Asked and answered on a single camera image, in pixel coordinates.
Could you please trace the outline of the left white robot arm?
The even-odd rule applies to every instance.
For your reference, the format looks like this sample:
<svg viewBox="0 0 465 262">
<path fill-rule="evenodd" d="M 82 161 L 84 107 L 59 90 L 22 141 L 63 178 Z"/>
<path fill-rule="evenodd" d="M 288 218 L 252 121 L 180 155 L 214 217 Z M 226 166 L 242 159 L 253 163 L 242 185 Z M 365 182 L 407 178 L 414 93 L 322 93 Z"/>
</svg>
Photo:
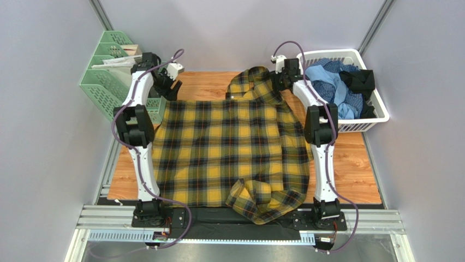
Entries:
<svg viewBox="0 0 465 262">
<path fill-rule="evenodd" d="M 112 132 L 117 141 L 128 149 L 138 182 L 133 227 L 161 227 L 168 222 L 153 174 L 151 154 L 155 131 L 146 104 L 153 94 L 168 101 L 177 100 L 182 82 L 176 78 L 184 70 L 175 62 L 180 55 L 177 52 L 175 57 L 163 63 L 156 54 L 143 53 L 141 62 L 130 70 L 132 83 L 126 99 L 120 107 L 114 108 Z"/>
</svg>

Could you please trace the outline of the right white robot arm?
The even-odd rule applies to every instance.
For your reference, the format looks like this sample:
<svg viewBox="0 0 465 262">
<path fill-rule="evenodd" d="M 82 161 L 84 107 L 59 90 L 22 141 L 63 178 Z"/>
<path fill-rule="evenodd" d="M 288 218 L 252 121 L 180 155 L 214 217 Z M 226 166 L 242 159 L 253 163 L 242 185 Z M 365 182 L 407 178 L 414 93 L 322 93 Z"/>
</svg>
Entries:
<svg viewBox="0 0 465 262">
<path fill-rule="evenodd" d="M 306 108 L 304 135 L 310 144 L 315 166 L 315 193 L 311 219 L 315 225 L 332 223 L 340 217 L 341 207 L 335 190 L 333 154 L 338 137 L 336 104 L 329 104 L 310 85 L 298 58 L 272 56 L 273 89 L 290 90 Z"/>
</svg>

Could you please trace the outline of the yellow plaid long sleeve shirt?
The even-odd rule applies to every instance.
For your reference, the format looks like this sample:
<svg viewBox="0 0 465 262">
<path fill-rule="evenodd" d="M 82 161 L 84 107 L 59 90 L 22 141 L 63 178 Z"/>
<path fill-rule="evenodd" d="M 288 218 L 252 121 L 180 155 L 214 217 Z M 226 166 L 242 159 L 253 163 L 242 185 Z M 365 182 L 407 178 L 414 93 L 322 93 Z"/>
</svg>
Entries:
<svg viewBox="0 0 465 262">
<path fill-rule="evenodd" d="M 223 100 L 168 102 L 153 142 L 162 197 L 230 207 L 263 225 L 304 203 L 313 156 L 265 67 L 231 79 Z"/>
</svg>

